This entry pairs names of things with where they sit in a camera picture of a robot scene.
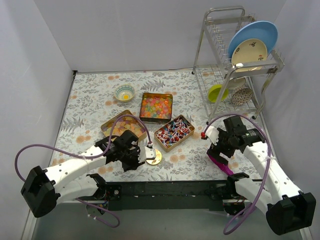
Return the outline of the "tin of lollipops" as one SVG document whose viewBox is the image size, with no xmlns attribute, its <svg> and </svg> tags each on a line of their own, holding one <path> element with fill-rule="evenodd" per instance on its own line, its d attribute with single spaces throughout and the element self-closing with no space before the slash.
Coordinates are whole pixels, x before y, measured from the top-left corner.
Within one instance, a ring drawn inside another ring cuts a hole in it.
<svg viewBox="0 0 320 240">
<path fill-rule="evenodd" d="M 166 152 L 170 152 L 194 134 L 195 127 L 179 115 L 154 132 L 154 139 Z"/>
</svg>

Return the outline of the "tin of star candies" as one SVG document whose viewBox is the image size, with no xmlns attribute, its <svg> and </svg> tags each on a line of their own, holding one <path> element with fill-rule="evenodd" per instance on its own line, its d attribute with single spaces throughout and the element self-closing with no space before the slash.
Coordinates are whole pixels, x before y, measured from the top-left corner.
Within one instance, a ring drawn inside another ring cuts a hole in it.
<svg viewBox="0 0 320 240">
<path fill-rule="evenodd" d="M 144 92 L 139 118 L 144 122 L 167 123 L 172 119 L 173 95 Z"/>
</svg>

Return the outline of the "magenta plastic scoop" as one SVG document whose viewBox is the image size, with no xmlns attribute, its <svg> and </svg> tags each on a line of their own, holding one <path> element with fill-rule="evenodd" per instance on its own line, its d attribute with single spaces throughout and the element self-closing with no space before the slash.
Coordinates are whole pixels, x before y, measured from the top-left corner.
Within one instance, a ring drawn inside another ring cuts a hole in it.
<svg viewBox="0 0 320 240">
<path fill-rule="evenodd" d="M 220 162 L 218 162 L 215 158 L 213 158 L 211 155 L 208 155 L 208 157 L 211 159 L 211 161 L 227 176 L 233 175 L 233 171 L 228 167 L 228 165 L 224 165 Z"/>
</svg>

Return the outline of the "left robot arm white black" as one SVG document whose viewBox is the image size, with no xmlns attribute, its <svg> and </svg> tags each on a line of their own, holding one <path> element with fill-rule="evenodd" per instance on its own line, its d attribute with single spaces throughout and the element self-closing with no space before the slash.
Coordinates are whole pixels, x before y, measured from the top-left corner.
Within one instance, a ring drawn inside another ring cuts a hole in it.
<svg viewBox="0 0 320 240">
<path fill-rule="evenodd" d="M 156 156 L 151 146 L 139 147 L 139 138 L 130 130 L 121 136 L 108 136 L 98 141 L 80 158 L 72 158 L 55 166 L 32 168 L 26 177 L 21 195 L 34 217 L 51 212 L 56 205 L 79 197 L 103 199 L 108 193 L 106 182 L 89 171 L 110 162 L 120 161 L 123 170 L 136 170 Z"/>
</svg>

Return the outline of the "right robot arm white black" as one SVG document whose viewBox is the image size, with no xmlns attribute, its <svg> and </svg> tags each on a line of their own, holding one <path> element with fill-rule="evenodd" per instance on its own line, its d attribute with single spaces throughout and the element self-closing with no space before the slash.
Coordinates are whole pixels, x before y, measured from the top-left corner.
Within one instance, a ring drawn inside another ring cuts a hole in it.
<svg viewBox="0 0 320 240">
<path fill-rule="evenodd" d="M 243 223 L 249 215 L 259 209 L 266 217 L 271 230 L 283 235 L 312 225 L 317 201 L 312 193 L 304 193 L 286 175 L 272 154 L 272 147 L 266 133 L 255 123 L 247 129 L 240 114 L 222 115 L 224 129 L 208 122 L 201 138 L 209 139 L 207 150 L 212 162 L 227 174 L 227 195 L 232 199 L 240 196 L 250 204 L 235 216 L 242 215 Z M 246 173 L 234 173 L 228 166 L 228 159 L 239 150 L 262 177 L 255 183 Z"/>
</svg>

